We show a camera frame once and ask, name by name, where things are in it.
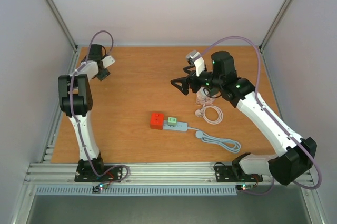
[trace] white wall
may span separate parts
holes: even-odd
[[[44,0],[0,0],[0,223],[42,153],[72,49]]]
[[[318,192],[337,220],[337,0],[294,0],[265,55],[284,119],[318,144]]]
[[[54,0],[78,44],[100,29],[119,45],[206,45],[230,35],[260,44],[283,0]],[[98,43],[109,43],[100,36]]]

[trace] wooden tabletop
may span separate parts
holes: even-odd
[[[93,96],[92,127],[104,162],[197,162],[231,161],[237,156],[274,153],[271,145],[241,112],[222,98],[215,100],[224,119],[210,125],[194,112],[196,95],[190,91],[184,96],[170,84],[171,79],[184,77],[185,56],[192,50],[202,52],[205,47],[116,47],[112,51],[116,63],[109,67],[111,74],[102,82],[90,81]],[[234,57],[235,68],[241,77],[256,81],[257,60],[250,47],[216,47],[204,56],[211,67],[211,54],[226,50]],[[86,55],[83,48],[80,58]],[[263,69],[260,93],[276,111],[276,103]],[[207,110],[210,119],[214,111]],[[206,144],[195,137],[195,131],[186,133],[150,129],[151,112],[177,117],[189,127],[209,135],[232,138],[242,145],[239,154],[232,154],[218,145]],[[70,121],[63,116],[52,162],[77,163],[79,150]]]

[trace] ventilation grille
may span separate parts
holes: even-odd
[[[236,195],[235,186],[111,186],[99,193],[92,186],[39,186],[38,195],[107,195],[107,196],[165,196],[165,195]]]

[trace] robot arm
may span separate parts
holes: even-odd
[[[89,81],[95,77],[99,80],[103,80],[107,77],[110,74],[107,68],[114,62],[115,59],[112,56],[102,55],[101,45],[92,45],[88,61],[87,63],[81,63],[83,67],[80,66],[79,71],[75,70],[69,75],[63,75],[58,78],[60,108],[65,112],[74,127],[80,148],[80,160],[83,161],[87,161],[88,158],[84,152],[80,134],[82,134],[90,160],[97,159],[100,155],[100,150],[96,145],[91,126],[91,109],[93,102]],[[80,121],[80,128],[78,128],[77,121],[72,116],[70,110],[70,81],[73,74],[76,74],[73,94],[74,113]]]
[[[288,130],[309,153],[314,157],[316,143],[312,138],[303,139],[283,122],[265,103],[260,94],[262,107],[255,99],[255,87],[247,79],[238,77],[234,67],[234,59],[228,52],[212,54],[213,71],[207,72],[203,59],[196,51],[187,56],[190,66],[184,68],[188,76],[174,79],[171,84],[184,95],[189,89],[196,93],[201,87],[209,92],[219,91],[221,96],[233,107],[244,113],[263,133],[275,150],[275,155],[256,156],[245,153],[232,162],[232,170],[238,180],[247,174],[272,175],[280,184],[288,185],[312,167],[312,162],[306,154],[293,142],[279,125],[266,113],[268,110],[284,128]],[[194,65],[199,71],[190,71]]]

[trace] red cube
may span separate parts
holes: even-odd
[[[152,113],[150,119],[150,128],[152,129],[163,129],[164,127],[164,114],[163,113]]]

